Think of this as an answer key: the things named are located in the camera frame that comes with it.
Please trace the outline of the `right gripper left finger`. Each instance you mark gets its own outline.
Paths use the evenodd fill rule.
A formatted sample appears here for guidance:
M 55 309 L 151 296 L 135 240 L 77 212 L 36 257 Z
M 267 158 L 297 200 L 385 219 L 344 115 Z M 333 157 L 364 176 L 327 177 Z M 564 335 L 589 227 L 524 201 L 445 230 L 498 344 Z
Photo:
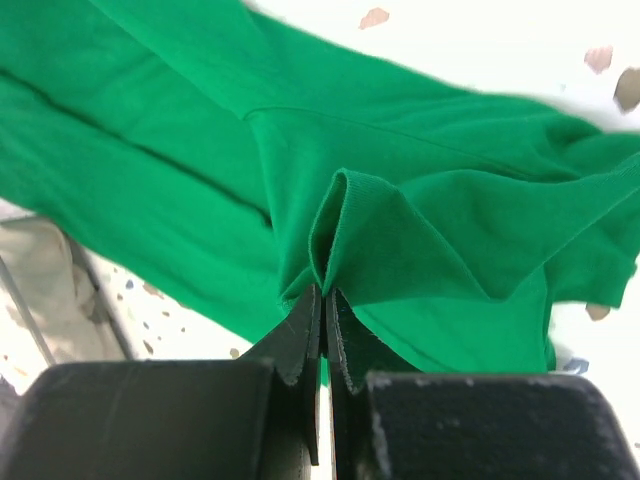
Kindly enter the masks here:
M 64 364 L 1 442 L 15 480 L 307 479 L 319 462 L 321 294 L 234 360 Z

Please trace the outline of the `green t-shirt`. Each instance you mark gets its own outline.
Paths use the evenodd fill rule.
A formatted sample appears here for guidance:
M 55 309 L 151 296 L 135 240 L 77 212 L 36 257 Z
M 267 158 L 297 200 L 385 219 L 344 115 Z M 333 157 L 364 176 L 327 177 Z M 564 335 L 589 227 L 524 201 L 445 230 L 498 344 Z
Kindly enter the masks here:
M 551 370 L 639 254 L 637 135 L 238 1 L 3 2 L 1 195 L 251 341 L 338 289 L 426 372 Z

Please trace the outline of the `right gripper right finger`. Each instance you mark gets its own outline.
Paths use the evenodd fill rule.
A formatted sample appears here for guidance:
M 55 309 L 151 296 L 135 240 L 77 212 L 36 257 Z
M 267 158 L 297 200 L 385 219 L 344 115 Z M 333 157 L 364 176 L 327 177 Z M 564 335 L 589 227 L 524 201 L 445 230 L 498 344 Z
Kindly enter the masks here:
M 325 301 L 338 479 L 635 479 L 604 396 L 570 375 L 425 374 Z

